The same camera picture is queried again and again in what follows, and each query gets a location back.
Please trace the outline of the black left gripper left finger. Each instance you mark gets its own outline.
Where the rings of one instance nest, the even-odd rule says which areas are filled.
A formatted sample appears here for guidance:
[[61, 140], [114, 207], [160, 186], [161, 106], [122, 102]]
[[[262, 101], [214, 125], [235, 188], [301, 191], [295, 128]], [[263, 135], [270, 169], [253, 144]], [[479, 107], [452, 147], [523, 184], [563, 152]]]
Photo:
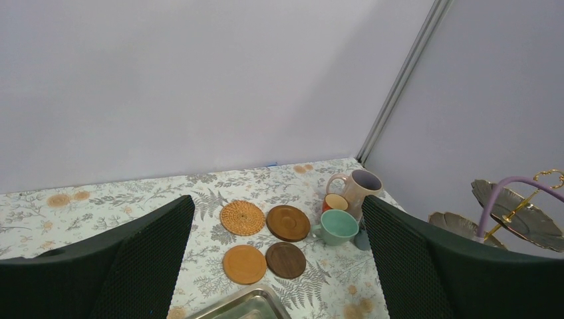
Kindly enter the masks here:
[[183, 195], [77, 243], [3, 259], [1, 317], [167, 317], [194, 212]]

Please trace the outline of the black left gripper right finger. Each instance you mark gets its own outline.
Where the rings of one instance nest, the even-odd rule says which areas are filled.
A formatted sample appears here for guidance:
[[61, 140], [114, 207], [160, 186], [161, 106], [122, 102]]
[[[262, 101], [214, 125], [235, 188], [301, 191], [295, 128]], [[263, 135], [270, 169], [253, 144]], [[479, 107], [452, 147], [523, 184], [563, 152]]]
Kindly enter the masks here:
[[563, 261], [463, 238], [369, 195], [362, 216], [391, 318], [562, 318]]

